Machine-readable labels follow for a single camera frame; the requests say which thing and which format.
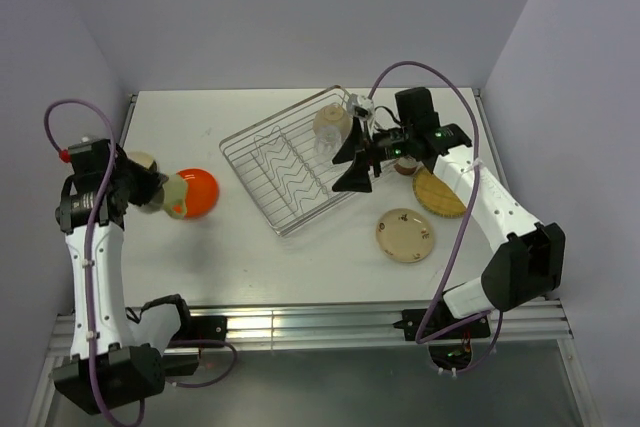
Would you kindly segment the brown white ceramic cup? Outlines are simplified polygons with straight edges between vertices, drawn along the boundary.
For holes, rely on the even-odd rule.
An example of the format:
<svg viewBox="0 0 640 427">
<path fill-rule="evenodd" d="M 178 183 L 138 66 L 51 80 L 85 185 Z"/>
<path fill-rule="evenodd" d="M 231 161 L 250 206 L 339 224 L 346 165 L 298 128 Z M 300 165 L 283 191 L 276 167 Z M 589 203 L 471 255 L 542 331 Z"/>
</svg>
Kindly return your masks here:
<svg viewBox="0 0 640 427">
<path fill-rule="evenodd" d="M 403 176 L 412 176 L 418 168 L 418 163 L 412 157 L 399 158 L 394 164 L 394 169 Z"/>
</svg>

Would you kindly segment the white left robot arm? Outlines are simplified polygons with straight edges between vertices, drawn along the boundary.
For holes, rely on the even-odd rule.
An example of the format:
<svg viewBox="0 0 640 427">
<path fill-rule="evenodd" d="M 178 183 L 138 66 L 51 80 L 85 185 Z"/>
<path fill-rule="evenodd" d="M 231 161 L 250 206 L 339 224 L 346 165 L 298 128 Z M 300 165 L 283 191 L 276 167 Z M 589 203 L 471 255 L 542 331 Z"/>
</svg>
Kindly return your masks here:
<svg viewBox="0 0 640 427">
<path fill-rule="evenodd" d="M 122 280 L 124 217 L 149 203 L 165 181 L 128 158 L 108 139 L 69 147 L 73 172 L 61 192 L 56 220 L 72 261 L 75 324 L 69 360 L 53 371 L 56 390 L 89 415 L 161 393 L 166 348 L 195 333 L 178 295 L 127 311 Z"/>
</svg>

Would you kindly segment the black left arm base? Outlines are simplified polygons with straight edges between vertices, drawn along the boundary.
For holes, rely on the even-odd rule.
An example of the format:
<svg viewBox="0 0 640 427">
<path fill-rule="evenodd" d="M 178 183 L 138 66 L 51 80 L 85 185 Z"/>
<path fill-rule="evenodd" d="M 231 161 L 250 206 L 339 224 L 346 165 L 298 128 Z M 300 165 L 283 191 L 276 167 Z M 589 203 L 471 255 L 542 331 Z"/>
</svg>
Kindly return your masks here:
<svg viewBox="0 0 640 427">
<path fill-rule="evenodd" d="M 235 367 L 237 349 L 225 340 L 227 320 L 224 316 L 203 316 L 193 320 L 189 307 L 179 294 L 161 297 L 144 304 L 137 316 L 130 320 L 136 324 L 134 337 L 144 347 L 155 349 L 152 361 L 162 366 L 164 380 L 174 386 L 195 389 L 214 385 L 225 379 Z M 227 347 L 232 360 L 218 377 L 200 383 L 186 383 L 178 377 L 191 376 L 198 368 L 200 354 L 188 357 L 166 356 L 165 351 L 176 347 Z"/>
</svg>

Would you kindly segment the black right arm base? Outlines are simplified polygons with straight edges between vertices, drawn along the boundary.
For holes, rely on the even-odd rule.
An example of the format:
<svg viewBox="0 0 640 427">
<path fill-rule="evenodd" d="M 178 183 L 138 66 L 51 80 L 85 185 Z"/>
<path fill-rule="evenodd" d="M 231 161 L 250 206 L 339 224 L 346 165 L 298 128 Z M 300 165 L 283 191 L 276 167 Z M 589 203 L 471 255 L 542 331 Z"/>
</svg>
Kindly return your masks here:
<svg viewBox="0 0 640 427">
<path fill-rule="evenodd" d="M 393 328 L 402 332 L 406 342 L 414 342 L 425 314 L 426 309 L 404 309 L 401 311 L 400 318 L 393 323 Z M 439 303 L 420 334 L 420 338 L 424 339 L 444 330 L 444 333 L 435 337 L 435 340 L 452 341 L 452 344 L 428 347 L 430 359 L 440 374 L 457 375 L 461 370 L 468 368 L 474 357 L 472 341 L 488 339 L 491 336 L 487 316 L 453 329 L 452 325 L 458 322 L 460 319 L 455 319 L 447 307 Z"/>
</svg>

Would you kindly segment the white ceramic bowl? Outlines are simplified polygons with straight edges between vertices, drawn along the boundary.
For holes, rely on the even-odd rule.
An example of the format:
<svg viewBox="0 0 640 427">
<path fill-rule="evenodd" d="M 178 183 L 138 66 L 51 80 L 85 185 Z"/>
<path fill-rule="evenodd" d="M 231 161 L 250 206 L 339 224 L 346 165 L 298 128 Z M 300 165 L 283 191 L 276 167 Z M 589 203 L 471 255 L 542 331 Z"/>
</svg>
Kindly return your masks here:
<svg viewBox="0 0 640 427">
<path fill-rule="evenodd" d="M 345 108 L 338 103 L 331 103 L 316 112 L 312 130 L 316 136 L 319 136 L 327 128 L 334 127 L 340 133 L 341 139 L 345 140 L 351 131 L 351 126 L 352 119 Z"/>
</svg>

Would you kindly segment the clear faceted drinking glass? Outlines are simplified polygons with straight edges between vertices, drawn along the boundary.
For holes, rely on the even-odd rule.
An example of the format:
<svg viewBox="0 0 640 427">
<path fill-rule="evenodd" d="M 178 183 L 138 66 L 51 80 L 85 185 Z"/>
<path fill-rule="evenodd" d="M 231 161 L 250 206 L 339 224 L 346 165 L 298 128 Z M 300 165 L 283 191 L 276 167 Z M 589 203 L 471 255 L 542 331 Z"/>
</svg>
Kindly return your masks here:
<svg viewBox="0 0 640 427">
<path fill-rule="evenodd" d="M 314 152 L 321 162 L 330 162 L 341 146 L 341 132 L 335 125 L 322 126 L 315 132 Z"/>
</svg>

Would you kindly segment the pale yellow mug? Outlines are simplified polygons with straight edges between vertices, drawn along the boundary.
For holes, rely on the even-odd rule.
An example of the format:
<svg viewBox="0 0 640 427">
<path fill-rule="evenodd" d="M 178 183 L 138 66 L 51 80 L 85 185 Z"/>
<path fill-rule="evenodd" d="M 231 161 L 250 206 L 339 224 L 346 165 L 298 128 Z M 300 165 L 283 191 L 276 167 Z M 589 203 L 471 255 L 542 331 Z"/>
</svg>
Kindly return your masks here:
<svg viewBox="0 0 640 427">
<path fill-rule="evenodd" d="M 172 174 L 162 185 L 163 200 L 161 207 L 164 212 L 174 219 L 184 219 L 188 212 L 186 197 L 188 183 L 179 174 Z"/>
</svg>

